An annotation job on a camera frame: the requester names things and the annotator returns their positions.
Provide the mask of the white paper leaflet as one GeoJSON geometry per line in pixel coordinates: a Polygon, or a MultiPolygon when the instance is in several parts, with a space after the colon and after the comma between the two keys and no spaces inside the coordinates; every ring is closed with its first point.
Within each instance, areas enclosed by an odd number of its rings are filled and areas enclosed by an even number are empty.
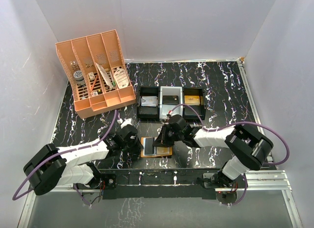
{"type": "Polygon", "coordinates": [[[98,63],[96,63],[96,66],[97,66],[97,68],[98,68],[100,74],[102,75],[102,77],[103,77],[103,79],[104,79],[106,85],[109,87],[110,90],[112,90],[112,89],[113,89],[113,84],[112,84],[112,82],[110,81],[110,78],[109,78],[107,72],[106,72],[105,69],[104,69],[101,65],[99,65],[98,63]]]}

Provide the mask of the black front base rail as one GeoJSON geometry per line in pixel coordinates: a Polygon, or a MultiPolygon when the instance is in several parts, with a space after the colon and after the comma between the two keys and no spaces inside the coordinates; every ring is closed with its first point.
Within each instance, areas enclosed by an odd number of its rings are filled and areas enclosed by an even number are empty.
{"type": "Polygon", "coordinates": [[[83,192],[99,193],[104,200],[124,198],[202,198],[216,199],[217,192],[235,193],[247,186],[239,176],[233,186],[203,185],[200,178],[209,178],[217,170],[207,169],[120,169],[100,170],[98,184],[91,186],[77,183],[83,192]]]}

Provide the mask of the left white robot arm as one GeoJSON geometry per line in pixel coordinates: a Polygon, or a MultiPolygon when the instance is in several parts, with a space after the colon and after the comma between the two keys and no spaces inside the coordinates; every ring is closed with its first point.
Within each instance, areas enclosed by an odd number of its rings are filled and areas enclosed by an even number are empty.
{"type": "Polygon", "coordinates": [[[44,195],[56,186],[85,184],[97,188],[101,184],[100,172],[91,163],[116,156],[121,151],[138,153],[142,148],[138,130],[126,124],[106,138],[69,147],[46,144],[23,168],[36,195],[44,195]]]}

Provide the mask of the peach desk file organizer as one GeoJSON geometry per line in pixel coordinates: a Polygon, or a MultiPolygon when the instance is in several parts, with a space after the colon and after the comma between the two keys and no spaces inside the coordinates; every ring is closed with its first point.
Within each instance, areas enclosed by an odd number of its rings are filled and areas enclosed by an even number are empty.
{"type": "Polygon", "coordinates": [[[74,109],[81,119],[92,117],[135,103],[136,96],[129,78],[121,43],[116,30],[110,30],[56,43],[56,53],[66,73],[73,92],[74,109]],[[100,74],[96,63],[107,72],[113,89],[110,90],[100,74]],[[123,68],[129,78],[128,87],[118,89],[114,71],[123,68]],[[85,85],[76,84],[73,73],[81,70],[85,85]],[[99,78],[91,92],[91,85],[99,78]]]}

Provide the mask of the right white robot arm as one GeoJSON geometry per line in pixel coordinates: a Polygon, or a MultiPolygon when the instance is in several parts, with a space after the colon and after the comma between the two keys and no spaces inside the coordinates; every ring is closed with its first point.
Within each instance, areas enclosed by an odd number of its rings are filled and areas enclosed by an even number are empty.
{"type": "Polygon", "coordinates": [[[223,167],[209,178],[198,179],[203,185],[231,187],[249,170],[258,171],[273,149],[273,143],[249,124],[236,124],[221,130],[193,127],[181,115],[173,115],[163,124],[153,147],[172,147],[181,141],[191,148],[229,148],[234,154],[223,167]]]}

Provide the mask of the white labelled package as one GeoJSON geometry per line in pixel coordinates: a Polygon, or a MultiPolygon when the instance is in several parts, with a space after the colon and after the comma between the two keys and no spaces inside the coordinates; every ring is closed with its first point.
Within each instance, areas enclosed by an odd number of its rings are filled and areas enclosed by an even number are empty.
{"type": "Polygon", "coordinates": [[[125,69],[118,68],[116,71],[114,71],[113,77],[118,89],[128,87],[130,82],[125,69]]]}

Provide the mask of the orange pencil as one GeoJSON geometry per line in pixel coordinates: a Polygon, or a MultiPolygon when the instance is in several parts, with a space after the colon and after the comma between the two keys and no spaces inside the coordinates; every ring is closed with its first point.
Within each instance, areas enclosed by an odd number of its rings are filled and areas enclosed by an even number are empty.
{"type": "Polygon", "coordinates": [[[94,78],[94,80],[93,80],[93,83],[92,83],[92,85],[91,85],[91,92],[93,91],[93,89],[94,89],[94,87],[95,87],[95,85],[96,85],[96,82],[97,82],[98,78],[99,78],[99,76],[98,76],[98,74],[96,74],[96,76],[95,76],[95,78],[94,78]]]}

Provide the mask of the gold credit card stack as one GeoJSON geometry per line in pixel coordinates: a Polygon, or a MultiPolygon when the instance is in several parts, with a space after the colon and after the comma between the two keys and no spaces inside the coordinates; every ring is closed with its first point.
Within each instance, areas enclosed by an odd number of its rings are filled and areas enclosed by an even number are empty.
{"type": "Polygon", "coordinates": [[[203,97],[197,95],[187,95],[184,97],[184,103],[187,105],[203,105],[203,97]]]}

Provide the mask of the grey tape roll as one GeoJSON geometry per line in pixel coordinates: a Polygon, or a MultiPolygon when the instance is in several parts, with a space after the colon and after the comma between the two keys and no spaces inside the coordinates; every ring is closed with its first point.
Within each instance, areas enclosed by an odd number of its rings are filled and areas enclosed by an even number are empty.
{"type": "Polygon", "coordinates": [[[83,73],[81,70],[75,71],[73,73],[73,77],[77,85],[79,86],[85,85],[85,80],[84,80],[83,73]]]}

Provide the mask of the white middle card bin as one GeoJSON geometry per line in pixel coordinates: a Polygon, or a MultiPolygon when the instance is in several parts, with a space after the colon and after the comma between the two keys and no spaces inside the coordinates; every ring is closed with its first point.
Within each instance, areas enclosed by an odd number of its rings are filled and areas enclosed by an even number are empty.
{"type": "Polygon", "coordinates": [[[161,86],[159,92],[159,119],[166,120],[169,111],[183,115],[183,88],[179,86],[161,86]]]}

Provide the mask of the left black card bin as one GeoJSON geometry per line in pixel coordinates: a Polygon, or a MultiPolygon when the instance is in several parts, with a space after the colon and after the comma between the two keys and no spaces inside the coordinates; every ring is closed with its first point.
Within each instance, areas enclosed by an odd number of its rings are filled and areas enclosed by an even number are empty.
{"type": "Polygon", "coordinates": [[[159,87],[140,86],[137,92],[137,117],[140,120],[159,119],[159,87]]]}

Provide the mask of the orange leather card holder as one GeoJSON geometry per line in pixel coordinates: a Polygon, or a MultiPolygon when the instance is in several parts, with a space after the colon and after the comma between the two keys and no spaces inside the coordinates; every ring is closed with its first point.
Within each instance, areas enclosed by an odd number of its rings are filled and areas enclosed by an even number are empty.
{"type": "Polygon", "coordinates": [[[141,150],[140,155],[142,158],[172,156],[172,147],[154,147],[153,143],[155,140],[156,137],[141,138],[141,144],[143,146],[143,149],[141,150]]]}

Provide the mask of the aluminium table frame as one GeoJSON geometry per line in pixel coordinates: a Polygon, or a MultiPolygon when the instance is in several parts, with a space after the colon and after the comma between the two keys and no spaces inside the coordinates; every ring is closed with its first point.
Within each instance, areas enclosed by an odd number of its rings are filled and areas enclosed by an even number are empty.
{"type": "MultiPolygon", "coordinates": [[[[142,87],[200,87],[209,127],[259,117],[239,60],[128,63],[131,83],[142,87]]],[[[218,191],[195,183],[232,158],[228,149],[189,148],[178,142],[172,157],[143,159],[125,152],[96,161],[114,175],[113,190],[76,192],[62,186],[29,194],[20,225],[25,228],[301,228],[303,223],[284,171],[267,167],[247,175],[237,189],[240,203],[224,205],[218,191]]]]}

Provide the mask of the silver credit card stack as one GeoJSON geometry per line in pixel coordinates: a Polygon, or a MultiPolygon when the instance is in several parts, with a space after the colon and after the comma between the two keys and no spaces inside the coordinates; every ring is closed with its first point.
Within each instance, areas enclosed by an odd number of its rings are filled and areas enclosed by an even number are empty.
{"type": "Polygon", "coordinates": [[[157,96],[142,96],[141,106],[142,107],[157,107],[158,106],[157,96]]]}

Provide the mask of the black credit card stack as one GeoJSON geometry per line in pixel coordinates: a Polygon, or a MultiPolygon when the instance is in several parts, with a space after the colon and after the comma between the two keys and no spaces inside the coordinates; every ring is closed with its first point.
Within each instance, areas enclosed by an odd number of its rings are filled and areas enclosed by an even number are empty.
{"type": "Polygon", "coordinates": [[[162,104],[165,105],[178,105],[180,103],[179,96],[167,95],[162,97],[162,104]]]}

